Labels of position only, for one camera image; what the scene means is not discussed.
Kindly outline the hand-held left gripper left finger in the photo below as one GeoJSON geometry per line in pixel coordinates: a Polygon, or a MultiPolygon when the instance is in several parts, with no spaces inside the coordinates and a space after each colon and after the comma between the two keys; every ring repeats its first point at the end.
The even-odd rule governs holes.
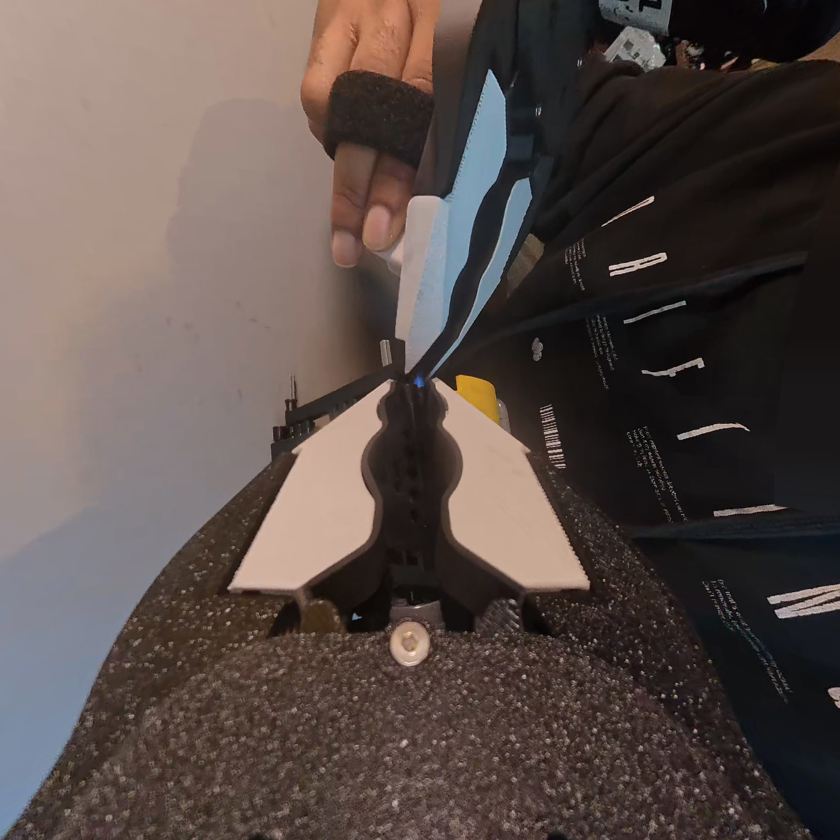
{"type": "Polygon", "coordinates": [[[232,593],[364,602],[385,574],[384,501],[372,453],[387,427],[387,380],[293,451],[230,582],[232,593]]]}

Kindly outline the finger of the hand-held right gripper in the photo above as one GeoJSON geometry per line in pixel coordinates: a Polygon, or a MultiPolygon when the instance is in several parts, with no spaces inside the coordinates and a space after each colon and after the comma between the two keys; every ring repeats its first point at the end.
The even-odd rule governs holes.
{"type": "Polygon", "coordinates": [[[426,352],[444,336],[480,206],[507,150],[507,101],[488,70],[451,192],[443,198],[415,196],[408,206],[395,325],[405,343],[405,373],[421,369],[426,352]]]}
{"type": "Polygon", "coordinates": [[[433,359],[425,363],[423,367],[423,378],[426,381],[432,378],[440,365],[447,360],[453,349],[460,344],[498,288],[509,258],[511,257],[511,252],[515,249],[516,240],[531,201],[532,191],[530,180],[523,178],[516,181],[507,201],[497,243],[487,262],[487,266],[482,270],[476,292],[469,300],[468,311],[462,319],[462,324],[455,331],[454,338],[446,339],[444,348],[441,351],[435,351],[433,359]]]}

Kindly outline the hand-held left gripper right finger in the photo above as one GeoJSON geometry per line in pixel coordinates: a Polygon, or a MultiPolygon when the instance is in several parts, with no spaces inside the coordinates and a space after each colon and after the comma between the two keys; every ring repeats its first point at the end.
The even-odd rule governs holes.
{"type": "Polygon", "coordinates": [[[497,600],[587,598],[590,579],[526,446],[447,384],[427,388],[443,593],[474,616],[497,600]]]}

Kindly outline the person's right hand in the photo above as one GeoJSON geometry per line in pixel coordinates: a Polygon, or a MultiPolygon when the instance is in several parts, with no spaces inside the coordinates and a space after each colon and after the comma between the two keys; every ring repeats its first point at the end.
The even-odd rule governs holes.
{"type": "MultiPolygon", "coordinates": [[[[434,31],[439,1],[321,1],[314,18],[301,105],[311,134],[323,142],[329,93],[348,70],[369,70],[433,90],[434,31]]],[[[381,253],[403,234],[416,169],[389,154],[338,146],[333,157],[331,251],[342,268],[365,250],[381,253]]]]}

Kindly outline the grey desk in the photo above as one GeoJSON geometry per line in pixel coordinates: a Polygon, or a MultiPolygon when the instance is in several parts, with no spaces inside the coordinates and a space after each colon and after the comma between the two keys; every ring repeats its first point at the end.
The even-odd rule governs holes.
{"type": "Polygon", "coordinates": [[[333,260],[409,174],[368,213],[314,134],[343,70],[426,86],[437,5],[2,2],[2,833],[288,375],[377,362],[391,291],[333,260]]]}

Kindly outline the white printed paper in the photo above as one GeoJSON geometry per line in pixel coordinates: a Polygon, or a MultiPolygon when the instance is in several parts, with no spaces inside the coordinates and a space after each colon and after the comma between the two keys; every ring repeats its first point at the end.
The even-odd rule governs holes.
{"type": "Polygon", "coordinates": [[[626,26],[606,48],[603,56],[608,62],[627,61],[644,71],[656,70],[666,64],[666,54],[661,45],[665,39],[667,35],[626,26]]]}

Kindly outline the black yellow toy brick vehicle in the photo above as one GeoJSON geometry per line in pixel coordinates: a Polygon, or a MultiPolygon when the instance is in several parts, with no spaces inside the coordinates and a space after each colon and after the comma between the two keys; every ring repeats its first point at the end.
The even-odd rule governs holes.
{"type": "MultiPolygon", "coordinates": [[[[271,465],[282,479],[278,490],[291,466],[292,451],[321,429],[318,421],[337,418],[391,380],[394,370],[394,364],[387,364],[381,372],[303,407],[298,405],[296,378],[290,376],[285,423],[272,430],[271,465]]],[[[281,610],[277,618],[281,626],[290,625],[286,614],[295,613],[297,631],[307,634],[372,633],[403,621],[456,632],[474,629],[476,617],[443,593],[434,568],[440,496],[429,467],[428,391],[417,383],[396,381],[394,393],[383,403],[387,427],[373,449],[371,465],[384,501],[385,574],[381,585],[364,602],[331,602],[312,595],[299,600],[283,595],[294,606],[281,610]]]]}

